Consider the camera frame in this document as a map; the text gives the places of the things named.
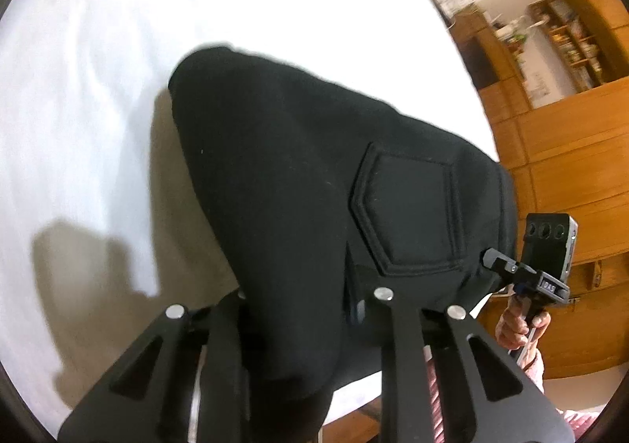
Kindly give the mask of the person's right hand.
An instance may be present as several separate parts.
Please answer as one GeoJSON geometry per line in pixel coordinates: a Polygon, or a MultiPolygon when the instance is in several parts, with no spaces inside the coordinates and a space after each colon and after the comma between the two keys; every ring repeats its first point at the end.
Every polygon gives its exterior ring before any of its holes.
{"type": "Polygon", "coordinates": [[[536,360],[537,343],[550,323],[551,315],[547,311],[536,315],[531,323],[527,323],[524,320],[522,301],[517,296],[512,296],[496,326],[496,340],[509,351],[521,350],[520,367],[527,369],[536,360]]]}

